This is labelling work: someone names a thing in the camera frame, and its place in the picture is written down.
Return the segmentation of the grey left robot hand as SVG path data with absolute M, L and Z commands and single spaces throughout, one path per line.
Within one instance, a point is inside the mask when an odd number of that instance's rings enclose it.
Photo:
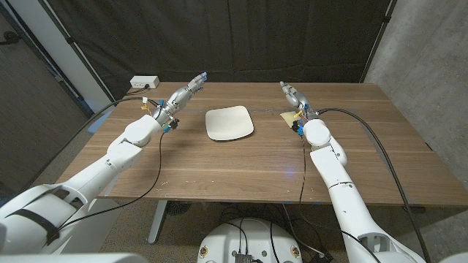
M 188 101 L 199 91 L 207 80 L 207 72 L 194 77 L 187 85 L 177 89 L 153 114 L 153 118 L 160 126 L 166 125 L 173 116 L 182 110 Z

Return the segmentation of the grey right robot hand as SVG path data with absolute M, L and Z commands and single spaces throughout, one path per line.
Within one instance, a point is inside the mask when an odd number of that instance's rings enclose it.
M 279 84 L 286 100 L 298 111 L 300 115 L 308 121 L 318 117 L 317 113 L 312 109 L 312 106 L 303 93 L 282 81 L 280 81 Z

